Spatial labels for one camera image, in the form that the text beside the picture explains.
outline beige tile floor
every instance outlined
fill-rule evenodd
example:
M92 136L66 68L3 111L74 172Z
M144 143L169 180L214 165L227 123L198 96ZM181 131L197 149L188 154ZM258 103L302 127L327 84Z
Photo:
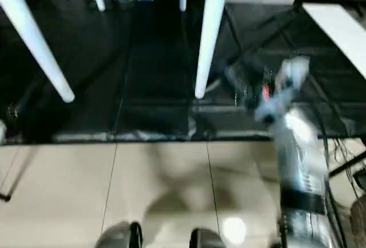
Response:
M358 141L347 147L364 150ZM331 185L350 207L345 173ZM220 233L228 247L268 247L276 237L270 142L2 147L0 191L13 192L0 202L0 248L92 248L122 221L139 221L148 248L188 247L197 227Z

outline black floor mat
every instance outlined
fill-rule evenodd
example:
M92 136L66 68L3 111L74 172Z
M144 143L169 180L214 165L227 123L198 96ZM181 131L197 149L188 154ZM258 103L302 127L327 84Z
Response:
M194 98L201 7L184 14L151 2L104 13L80 1L30 7L75 101L62 102L1 14L2 114L19 107L8 144L269 138L223 83ZM218 64L247 54L273 72L284 58L309 56L311 77L295 104L318 125L315 106L330 136L366 133L365 79L301 7L227 5L209 82Z

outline wire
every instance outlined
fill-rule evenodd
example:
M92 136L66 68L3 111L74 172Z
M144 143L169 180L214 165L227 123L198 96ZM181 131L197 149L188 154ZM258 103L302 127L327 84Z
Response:
M337 149L340 149L340 151L342 153L342 156L343 156L344 162L347 162L347 160L348 160L348 150L347 150L347 147L346 147L344 141L342 141L342 140L340 141L339 139L337 139L336 142L337 142L337 148L335 150L335 155L336 155ZM352 186L352 189L353 189L353 192L354 192L356 198L359 199L359 196L357 194L356 187L355 187L355 182L353 180L351 168L347 168L345 170L345 173L347 175L347 179L348 179L349 183Z

